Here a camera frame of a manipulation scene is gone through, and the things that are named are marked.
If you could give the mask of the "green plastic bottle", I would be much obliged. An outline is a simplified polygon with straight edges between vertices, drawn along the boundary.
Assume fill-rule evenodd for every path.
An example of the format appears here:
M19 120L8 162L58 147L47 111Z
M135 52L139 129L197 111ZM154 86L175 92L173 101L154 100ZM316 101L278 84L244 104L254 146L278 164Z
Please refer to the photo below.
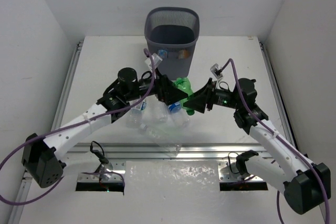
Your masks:
M187 115L192 116L195 114L195 111L187 108L184 103L187 102L190 99L190 96L193 94L193 90L191 87L191 83L189 81L189 79L187 77L185 78L177 78L174 81L174 85L182 90L183 92L187 93L187 98L180 100L180 104L182 106L182 108L186 111Z

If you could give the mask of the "small blue cap bottle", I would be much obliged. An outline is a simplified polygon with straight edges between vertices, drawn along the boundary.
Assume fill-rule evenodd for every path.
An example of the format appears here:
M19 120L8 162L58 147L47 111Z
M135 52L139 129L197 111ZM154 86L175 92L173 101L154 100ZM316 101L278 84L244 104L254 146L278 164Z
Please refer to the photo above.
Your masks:
M167 49L159 49L157 55L162 59L167 59L169 57L169 51Z

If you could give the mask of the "orange juice bottle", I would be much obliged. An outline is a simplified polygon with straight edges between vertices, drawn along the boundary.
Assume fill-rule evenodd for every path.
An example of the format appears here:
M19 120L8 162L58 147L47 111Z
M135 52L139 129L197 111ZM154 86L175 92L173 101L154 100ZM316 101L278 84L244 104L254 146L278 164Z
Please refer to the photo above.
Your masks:
M179 52L178 52L178 56L177 56L177 58L178 59L187 59L188 57L189 57L189 51L188 50L180 50Z

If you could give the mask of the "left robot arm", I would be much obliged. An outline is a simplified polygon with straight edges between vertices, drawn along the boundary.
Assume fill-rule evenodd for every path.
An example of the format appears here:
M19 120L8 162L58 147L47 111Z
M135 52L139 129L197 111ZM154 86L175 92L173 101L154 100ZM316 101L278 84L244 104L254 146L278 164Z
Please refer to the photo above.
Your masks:
M155 95L166 105L187 97L187 93L178 89L166 75L138 79L133 68L123 68L118 72L116 81L82 115L49 136L30 135L24 147L23 166L40 188L50 187L73 165L73 162L63 159L72 147L98 129L122 118L130 110L130 103L145 95Z

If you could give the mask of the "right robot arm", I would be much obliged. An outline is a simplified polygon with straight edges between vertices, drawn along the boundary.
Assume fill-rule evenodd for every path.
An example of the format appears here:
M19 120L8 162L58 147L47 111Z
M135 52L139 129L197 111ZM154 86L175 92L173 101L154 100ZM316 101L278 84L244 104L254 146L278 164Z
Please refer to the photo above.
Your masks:
M315 164L298 152L280 133L256 104L255 80L240 78L234 90L218 89L209 80L195 92L185 106L204 113L214 105L235 110L234 119L272 156L273 161L262 158L256 151L246 151L236 157L235 167L241 176L248 174L262 178L284 195L293 211L302 215L331 197L331 174L324 164Z

